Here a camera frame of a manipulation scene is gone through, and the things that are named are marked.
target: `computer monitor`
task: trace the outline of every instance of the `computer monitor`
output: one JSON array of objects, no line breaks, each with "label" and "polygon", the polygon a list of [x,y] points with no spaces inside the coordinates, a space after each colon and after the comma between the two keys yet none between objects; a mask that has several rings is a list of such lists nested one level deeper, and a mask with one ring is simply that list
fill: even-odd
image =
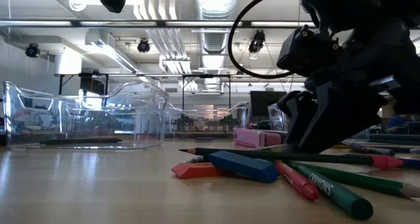
[{"label": "computer monitor", "polygon": [[286,92],[276,91],[251,91],[251,108],[253,117],[268,119],[268,106],[277,103]]}]

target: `blue eraser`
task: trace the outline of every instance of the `blue eraser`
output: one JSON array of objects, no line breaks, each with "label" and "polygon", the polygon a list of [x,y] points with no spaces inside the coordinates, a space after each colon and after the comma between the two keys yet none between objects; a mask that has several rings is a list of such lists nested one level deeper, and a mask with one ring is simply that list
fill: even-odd
[{"label": "blue eraser", "polygon": [[271,162],[223,150],[208,155],[208,158],[215,167],[244,175],[254,181],[273,183],[280,175],[276,166]]}]

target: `red eraser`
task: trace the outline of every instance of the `red eraser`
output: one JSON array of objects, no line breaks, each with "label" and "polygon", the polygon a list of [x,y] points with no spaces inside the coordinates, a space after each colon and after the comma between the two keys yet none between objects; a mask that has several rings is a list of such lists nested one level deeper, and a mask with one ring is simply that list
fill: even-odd
[{"label": "red eraser", "polygon": [[226,172],[216,168],[211,162],[180,163],[171,169],[179,179],[221,176]]},{"label": "red eraser", "polygon": [[373,168],[390,169],[400,167],[404,162],[387,155],[371,155]]}]

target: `wooden table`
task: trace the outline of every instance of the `wooden table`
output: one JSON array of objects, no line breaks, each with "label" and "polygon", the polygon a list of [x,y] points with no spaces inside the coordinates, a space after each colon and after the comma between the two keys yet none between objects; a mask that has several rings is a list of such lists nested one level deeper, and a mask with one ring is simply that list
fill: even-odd
[{"label": "wooden table", "polygon": [[[13,150],[0,153],[0,223],[359,223],[327,198],[305,200],[287,182],[231,177],[179,180],[171,168],[194,146],[165,143],[148,150]],[[347,153],[330,150],[327,153]],[[420,186],[420,171],[377,171],[328,164]],[[418,223],[420,199],[349,187],[374,207],[369,223]]]}]

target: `wall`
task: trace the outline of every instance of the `wall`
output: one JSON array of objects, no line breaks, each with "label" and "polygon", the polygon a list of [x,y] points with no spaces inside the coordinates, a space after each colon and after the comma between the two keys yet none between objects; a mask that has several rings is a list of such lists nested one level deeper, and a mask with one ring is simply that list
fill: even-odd
[{"label": "wall", "polygon": [[[54,73],[54,63],[48,64],[42,58],[29,58],[23,50],[9,45],[0,37],[1,82],[10,81],[22,88],[58,93],[59,79],[53,76]],[[3,116],[3,103],[0,106],[0,115]]]}]

